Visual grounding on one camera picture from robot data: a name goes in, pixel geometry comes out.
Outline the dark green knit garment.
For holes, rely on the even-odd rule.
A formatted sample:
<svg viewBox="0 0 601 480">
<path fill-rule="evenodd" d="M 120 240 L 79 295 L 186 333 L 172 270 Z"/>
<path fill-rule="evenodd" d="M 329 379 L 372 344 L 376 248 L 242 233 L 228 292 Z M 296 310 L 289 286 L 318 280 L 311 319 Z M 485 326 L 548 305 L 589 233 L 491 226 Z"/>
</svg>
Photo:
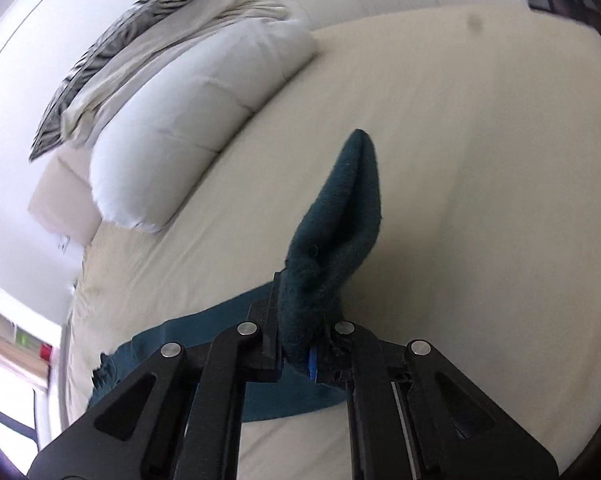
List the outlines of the dark green knit garment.
<svg viewBox="0 0 601 480">
<path fill-rule="evenodd" d="M 357 129 L 343 145 L 328 179 L 299 223 L 285 258 L 279 315 L 285 358 L 279 382 L 246 387 L 244 422 L 263 422 L 331 408 L 343 390 L 312 382 L 308 356 L 319 330 L 343 316 L 340 291 L 377 241 L 381 195 L 377 156 L 368 133 Z M 270 283 L 243 292 L 201 313 L 148 328 L 101 356 L 92 373 L 88 404 L 102 401 L 133 370 L 167 342 L 207 344 L 225 328 L 247 318 Z"/>
</svg>

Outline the red storage box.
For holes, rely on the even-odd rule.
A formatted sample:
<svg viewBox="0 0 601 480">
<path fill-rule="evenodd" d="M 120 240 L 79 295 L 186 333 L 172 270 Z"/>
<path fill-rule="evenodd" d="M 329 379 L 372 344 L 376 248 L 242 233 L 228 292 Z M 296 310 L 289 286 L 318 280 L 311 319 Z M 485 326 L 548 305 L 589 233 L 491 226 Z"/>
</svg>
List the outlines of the red storage box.
<svg viewBox="0 0 601 480">
<path fill-rule="evenodd" d="M 50 344 L 42 344 L 39 349 L 39 358 L 43 361 L 50 362 L 53 348 Z"/>
</svg>

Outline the white folded duvet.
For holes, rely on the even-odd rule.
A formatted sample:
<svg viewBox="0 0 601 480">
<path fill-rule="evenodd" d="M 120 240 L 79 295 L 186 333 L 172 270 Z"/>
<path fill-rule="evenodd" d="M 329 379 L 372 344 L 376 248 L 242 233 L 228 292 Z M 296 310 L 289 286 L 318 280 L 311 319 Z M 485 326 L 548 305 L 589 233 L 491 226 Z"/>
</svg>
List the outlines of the white folded duvet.
<svg viewBox="0 0 601 480">
<path fill-rule="evenodd" d="M 90 185 L 102 219 L 165 228 L 238 130 L 316 52 L 304 26 L 251 18 L 161 68 L 95 142 Z"/>
</svg>

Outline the cream padded headboard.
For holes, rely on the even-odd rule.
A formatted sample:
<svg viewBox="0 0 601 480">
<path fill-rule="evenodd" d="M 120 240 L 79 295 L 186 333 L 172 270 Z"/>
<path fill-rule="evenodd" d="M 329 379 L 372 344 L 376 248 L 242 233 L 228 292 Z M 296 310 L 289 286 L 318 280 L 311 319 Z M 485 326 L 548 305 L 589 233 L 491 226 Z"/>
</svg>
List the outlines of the cream padded headboard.
<svg viewBox="0 0 601 480">
<path fill-rule="evenodd" d="M 91 150 L 56 150 L 28 204 L 28 212 L 43 229 L 82 247 L 90 245 L 102 223 L 92 198 L 91 155 Z"/>
</svg>

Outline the beige bed sheet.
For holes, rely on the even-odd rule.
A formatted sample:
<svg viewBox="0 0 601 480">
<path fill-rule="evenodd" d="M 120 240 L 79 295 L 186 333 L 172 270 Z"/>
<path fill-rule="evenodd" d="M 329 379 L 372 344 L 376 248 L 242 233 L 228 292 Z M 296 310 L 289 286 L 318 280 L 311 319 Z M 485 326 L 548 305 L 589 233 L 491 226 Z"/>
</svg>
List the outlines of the beige bed sheet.
<svg viewBox="0 0 601 480">
<path fill-rule="evenodd" d="M 561 470 L 601 426 L 601 36 L 452 6 L 319 30 L 319 55 L 216 159 L 159 235 L 102 224 L 74 297 L 65 397 L 104 353 L 266 283 L 351 131 L 382 223 L 343 291 L 378 337 L 423 338 Z"/>
</svg>

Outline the zebra print pillow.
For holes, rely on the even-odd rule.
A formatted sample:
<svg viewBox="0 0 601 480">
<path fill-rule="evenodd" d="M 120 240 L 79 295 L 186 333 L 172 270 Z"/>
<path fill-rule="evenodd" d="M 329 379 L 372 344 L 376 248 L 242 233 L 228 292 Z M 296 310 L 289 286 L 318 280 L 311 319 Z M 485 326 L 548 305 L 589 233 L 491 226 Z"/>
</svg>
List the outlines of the zebra print pillow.
<svg viewBox="0 0 601 480">
<path fill-rule="evenodd" d="M 62 143 L 62 114 L 79 91 L 144 32 L 194 0 L 137 0 L 75 63 L 52 96 L 39 122 L 28 157 L 30 162 Z"/>
</svg>

